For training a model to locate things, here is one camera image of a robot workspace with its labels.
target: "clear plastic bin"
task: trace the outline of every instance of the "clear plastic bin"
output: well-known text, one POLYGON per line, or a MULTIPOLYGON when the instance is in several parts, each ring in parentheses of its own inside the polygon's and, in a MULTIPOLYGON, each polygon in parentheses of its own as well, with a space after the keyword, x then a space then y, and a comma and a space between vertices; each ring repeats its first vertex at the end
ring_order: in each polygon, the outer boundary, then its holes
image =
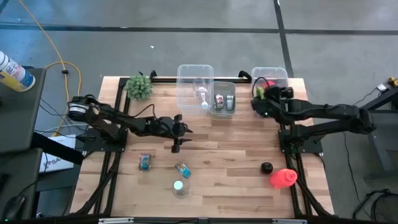
MULTIPOLYGON (((288 87, 287 83, 287 72, 284 68, 272 68, 272 67, 256 67, 251 70, 251 76, 252 76, 252 86, 254 85, 254 82, 259 78, 259 77, 264 77, 267 79, 267 81, 271 81, 273 84, 278 85, 279 87, 288 87)), ((260 79, 256 83, 256 87, 265 87, 266 86, 266 81, 263 79, 260 79)))
POLYGON ((207 103, 209 108, 213 106, 213 67, 210 65, 180 65, 177 70, 177 106, 182 114, 207 115, 208 110, 201 107, 195 97, 192 81, 202 78, 208 90, 207 103))
POLYGON ((210 110, 210 117, 216 119, 231 119, 236 111, 236 85, 231 82, 214 82, 213 84, 213 92, 214 94, 221 94, 224 97, 224 108, 220 110, 216 110, 216 103, 213 104, 212 107, 209 108, 210 110), (227 110, 226 109, 226 95, 233 95, 233 109, 227 110))

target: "small bottle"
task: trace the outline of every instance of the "small bottle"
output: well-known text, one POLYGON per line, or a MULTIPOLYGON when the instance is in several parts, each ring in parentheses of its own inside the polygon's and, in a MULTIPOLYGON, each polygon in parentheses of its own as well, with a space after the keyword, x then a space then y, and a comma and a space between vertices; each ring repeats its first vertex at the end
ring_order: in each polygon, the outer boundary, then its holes
POLYGON ((289 187, 293 185, 297 180, 297 173, 291 169, 281 169, 278 172, 271 175, 269 178, 270 183, 276 189, 282 187, 289 187))
POLYGON ((185 198, 189 194, 189 182, 186 179, 176 180, 172 189, 174 196, 179 199, 185 198))
POLYGON ((15 91, 30 90, 35 77, 0 51, 0 82, 15 91))
POLYGON ((192 81, 192 83, 195 96, 200 102, 201 108, 203 110, 207 110, 209 108, 209 104, 207 103, 209 92, 207 90, 206 81, 203 78, 196 78, 192 81))

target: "green object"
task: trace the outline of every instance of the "green object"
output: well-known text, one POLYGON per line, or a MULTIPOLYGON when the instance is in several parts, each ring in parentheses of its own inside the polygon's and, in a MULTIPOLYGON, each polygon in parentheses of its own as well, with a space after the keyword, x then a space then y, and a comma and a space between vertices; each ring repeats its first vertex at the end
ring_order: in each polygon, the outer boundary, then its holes
POLYGON ((152 95, 152 87, 148 77, 138 75, 130 77, 124 89, 130 99, 147 100, 152 95))
POLYGON ((256 88, 256 95, 257 96, 260 96, 260 99, 264 99, 264 89, 263 88, 260 88, 260 87, 257 87, 256 88))

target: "red bottle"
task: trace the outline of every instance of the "red bottle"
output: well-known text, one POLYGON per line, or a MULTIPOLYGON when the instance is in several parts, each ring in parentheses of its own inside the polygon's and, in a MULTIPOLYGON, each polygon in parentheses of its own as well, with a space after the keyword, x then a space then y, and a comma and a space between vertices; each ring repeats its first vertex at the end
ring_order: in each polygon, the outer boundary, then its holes
POLYGON ((281 169, 278 172, 271 175, 269 181, 272 186, 276 189, 281 189, 282 187, 290 187, 297 180, 297 174, 291 169, 281 169))

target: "soda can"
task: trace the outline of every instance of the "soda can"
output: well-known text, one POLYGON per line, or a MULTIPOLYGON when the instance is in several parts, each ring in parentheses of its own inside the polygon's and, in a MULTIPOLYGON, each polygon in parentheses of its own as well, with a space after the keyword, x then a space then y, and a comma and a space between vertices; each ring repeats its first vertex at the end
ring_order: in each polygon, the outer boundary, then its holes
POLYGON ((180 174, 185 177, 189 178, 191 176, 191 171, 186 167, 185 164, 182 162, 178 162, 174 165, 174 167, 180 172, 180 174))
POLYGON ((151 160, 150 154, 139 155, 138 169, 139 170, 149 170, 150 169, 150 160, 151 160))

